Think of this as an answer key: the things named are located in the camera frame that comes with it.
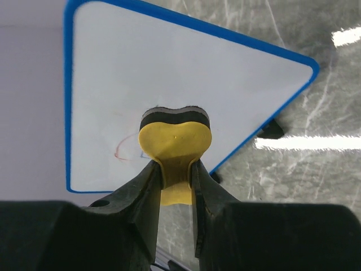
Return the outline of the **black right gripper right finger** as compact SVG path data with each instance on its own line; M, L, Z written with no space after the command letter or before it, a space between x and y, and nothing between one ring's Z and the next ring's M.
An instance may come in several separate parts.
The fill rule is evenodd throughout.
M360 222L336 204L242 202L191 168L201 270L359 270Z

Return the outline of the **yellow black whiteboard eraser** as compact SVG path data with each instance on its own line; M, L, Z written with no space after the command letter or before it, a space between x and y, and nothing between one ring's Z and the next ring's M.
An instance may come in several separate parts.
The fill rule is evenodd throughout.
M212 142L206 111L197 106L151 108L142 116L138 142L161 168L161 205L191 205L191 168Z

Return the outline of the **blue framed whiteboard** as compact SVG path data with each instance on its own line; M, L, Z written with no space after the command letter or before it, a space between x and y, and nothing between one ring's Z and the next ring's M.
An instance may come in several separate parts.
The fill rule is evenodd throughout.
M66 186L109 193L149 157L137 140L157 106L210 119L202 156L216 171L319 73L308 57L143 1L68 1L64 9Z

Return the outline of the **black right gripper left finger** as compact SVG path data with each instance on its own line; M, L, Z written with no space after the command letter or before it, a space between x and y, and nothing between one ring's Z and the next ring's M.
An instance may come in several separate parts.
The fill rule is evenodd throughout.
M2 270L149 270L155 260L161 169L154 161L88 207L1 202Z

